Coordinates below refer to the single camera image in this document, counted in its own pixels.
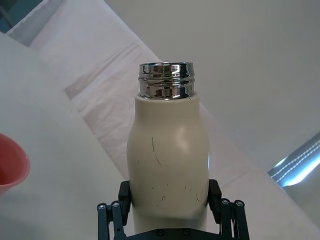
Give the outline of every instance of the metal bottle rim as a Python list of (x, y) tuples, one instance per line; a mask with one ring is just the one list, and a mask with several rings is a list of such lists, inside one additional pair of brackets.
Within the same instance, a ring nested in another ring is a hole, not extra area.
[(194, 94), (192, 62), (151, 62), (139, 66), (140, 97), (173, 100)]

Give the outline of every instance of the red bowl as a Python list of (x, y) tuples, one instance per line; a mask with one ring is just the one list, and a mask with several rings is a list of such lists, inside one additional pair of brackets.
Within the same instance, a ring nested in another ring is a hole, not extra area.
[(0, 195), (25, 180), (29, 171), (30, 162), (25, 151), (0, 133)]

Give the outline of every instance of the white table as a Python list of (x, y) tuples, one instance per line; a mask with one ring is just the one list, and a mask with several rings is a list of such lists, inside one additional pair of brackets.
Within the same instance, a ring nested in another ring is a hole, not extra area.
[(96, 206), (117, 199), (123, 178), (47, 66), (2, 33), (0, 112), (0, 132), (30, 159), (0, 197), (0, 239), (96, 240)]
[[(0, 239), (95, 240), (96, 205), (117, 198), (122, 177), (35, 54), (2, 34), (0, 53), (0, 132), (31, 161), (25, 182), (0, 198)], [(210, 175), (224, 197), (246, 203), (251, 239), (318, 240), (319, 229), (211, 119)], [(211, 214), (207, 225), (217, 230)]]

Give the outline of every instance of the white wall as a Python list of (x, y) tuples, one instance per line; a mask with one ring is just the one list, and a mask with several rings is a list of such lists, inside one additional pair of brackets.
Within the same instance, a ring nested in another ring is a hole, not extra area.
[(302, 182), (284, 188), (292, 199), (320, 227), (320, 167), (314, 169)]
[(317, 0), (106, 0), (266, 171), (320, 131)]

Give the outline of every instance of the white water bottle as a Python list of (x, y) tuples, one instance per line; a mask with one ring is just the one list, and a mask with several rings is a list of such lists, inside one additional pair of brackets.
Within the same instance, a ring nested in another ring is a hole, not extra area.
[(140, 93), (127, 142), (136, 233), (204, 230), (209, 140), (190, 62), (140, 65)]

